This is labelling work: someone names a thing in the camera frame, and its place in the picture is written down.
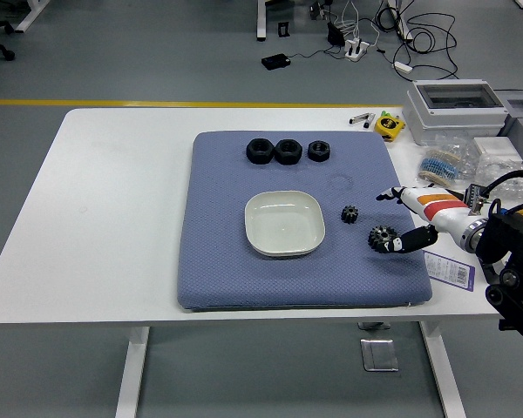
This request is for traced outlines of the white orange robot right hand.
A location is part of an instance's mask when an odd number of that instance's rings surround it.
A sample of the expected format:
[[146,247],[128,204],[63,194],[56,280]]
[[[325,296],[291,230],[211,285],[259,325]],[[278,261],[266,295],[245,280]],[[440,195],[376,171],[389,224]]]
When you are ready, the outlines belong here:
[[474,253],[486,226],[485,218],[473,215],[464,201],[443,188],[396,186],[377,199],[395,199],[427,222],[402,235],[388,226],[373,228],[368,242],[379,253],[412,253],[434,244],[440,233],[450,234],[456,245]]

